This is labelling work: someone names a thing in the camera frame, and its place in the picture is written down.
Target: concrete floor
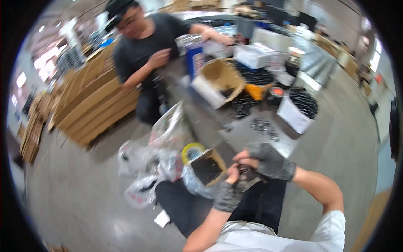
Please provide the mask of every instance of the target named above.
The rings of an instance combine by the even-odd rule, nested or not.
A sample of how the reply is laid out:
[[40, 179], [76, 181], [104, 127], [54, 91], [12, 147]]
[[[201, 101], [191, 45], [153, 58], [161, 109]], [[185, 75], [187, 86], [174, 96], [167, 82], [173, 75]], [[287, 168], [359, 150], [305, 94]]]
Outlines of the concrete floor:
[[[348, 251], [373, 198], [377, 132], [368, 106], [339, 66], [323, 90], [322, 115], [291, 155], [299, 166], [321, 172], [343, 191]], [[170, 224], [154, 223], [160, 212], [131, 208], [123, 199], [130, 179], [117, 177], [116, 155], [128, 139], [147, 143], [150, 128], [132, 119], [107, 134], [91, 151], [81, 150], [58, 130], [43, 133], [33, 167], [27, 167], [32, 222], [50, 244], [80, 251], [181, 251], [184, 237]], [[287, 186], [279, 235], [308, 240], [322, 206], [293, 184]]]

